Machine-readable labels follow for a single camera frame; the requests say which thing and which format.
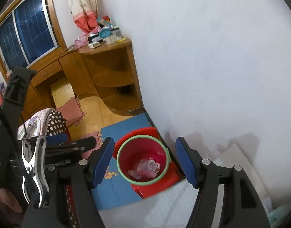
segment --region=tiled floor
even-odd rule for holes
[[[131,116],[120,116],[111,112],[100,97],[92,96],[80,100],[81,110],[86,115],[77,126],[69,127],[72,140],[80,139],[83,135],[100,131],[103,127],[121,122]]]

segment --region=screw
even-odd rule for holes
[[[234,166],[234,169],[236,169],[237,171],[241,171],[242,170],[242,167],[240,165],[236,164]]]
[[[55,170],[56,169],[56,167],[54,166],[54,165],[50,165],[49,166],[49,171],[53,171],[53,170]]]
[[[82,159],[79,161],[80,165],[86,165],[87,164],[87,160],[86,159]]]
[[[205,165],[211,164],[211,161],[209,159],[203,159],[202,163]]]

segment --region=finger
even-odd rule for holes
[[[14,195],[6,190],[6,189],[0,189],[0,202],[7,205],[11,210],[13,210],[16,213],[22,213],[22,208]]]

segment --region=blue foam mat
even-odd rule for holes
[[[108,127],[102,128],[102,138],[112,137],[115,143],[127,133],[144,127],[151,127],[145,113],[118,122]],[[92,189],[92,195],[98,210],[111,209],[118,206],[131,204],[142,200],[136,194],[130,183],[126,181],[118,172],[116,159],[112,157],[108,172],[110,179],[103,179],[102,183],[96,189]]]

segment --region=drawer handle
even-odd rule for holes
[[[40,77],[43,77],[43,76],[45,76],[45,75],[47,75],[49,72],[46,72],[46,73],[44,73],[43,75],[41,75]]]

